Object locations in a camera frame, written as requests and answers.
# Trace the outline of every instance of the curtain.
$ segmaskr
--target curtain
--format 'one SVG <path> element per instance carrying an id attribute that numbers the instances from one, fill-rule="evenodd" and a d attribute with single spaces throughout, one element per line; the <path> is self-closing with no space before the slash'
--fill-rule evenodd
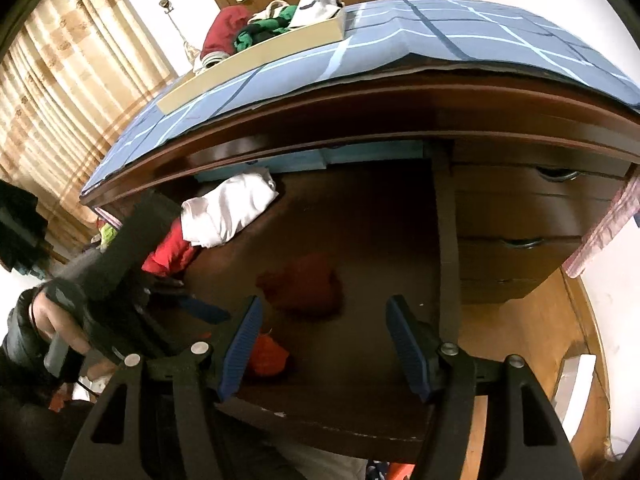
<path id="1" fill-rule="evenodd" d="M 82 186 L 174 78 L 126 0 L 42 0 L 29 16 L 0 64 L 0 178 L 39 198 L 54 246 L 73 254 L 96 232 Z"/>

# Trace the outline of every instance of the dark hanging clothes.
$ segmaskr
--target dark hanging clothes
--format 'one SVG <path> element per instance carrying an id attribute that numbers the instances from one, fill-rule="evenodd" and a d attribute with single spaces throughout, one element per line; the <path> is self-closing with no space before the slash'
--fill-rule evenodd
<path id="1" fill-rule="evenodd" d="M 204 40 L 200 59 L 204 60 L 205 56 L 213 52 L 224 52 L 230 56 L 235 54 L 234 38 L 251 16 L 252 13 L 245 6 L 237 5 L 221 9 Z"/>
<path id="2" fill-rule="evenodd" d="M 267 20 L 259 20 L 247 25 L 240 32 L 234 41 L 237 52 L 249 48 L 257 43 L 274 38 L 280 34 L 288 32 L 289 23 L 296 12 L 296 6 L 292 5 L 282 9 L 277 18 L 269 18 Z"/>
<path id="3" fill-rule="evenodd" d="M 29 274 L 46 257 L 42 248 L 47 221 L 36 212 L 38 197 L 0 180 L 0 263 Z"/>

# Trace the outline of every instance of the grey handle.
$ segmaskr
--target grey handle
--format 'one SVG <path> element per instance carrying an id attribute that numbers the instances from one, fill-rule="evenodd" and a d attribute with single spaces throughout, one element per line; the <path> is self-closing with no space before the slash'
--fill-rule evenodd
<path id="1" fill-rule="evenodd" d="M 536 171 L 548 182 L 567 182 L 582 174 L 580 171 L 567 168 L 543 168 L 542 166 L 536 166 Z"/>
<path id="2" fill-rule="evenodd" d="M 533 249 L 545 242 L 544 238 L 523 238 L 521 240 L 502 240 L 511 249 Z"/>

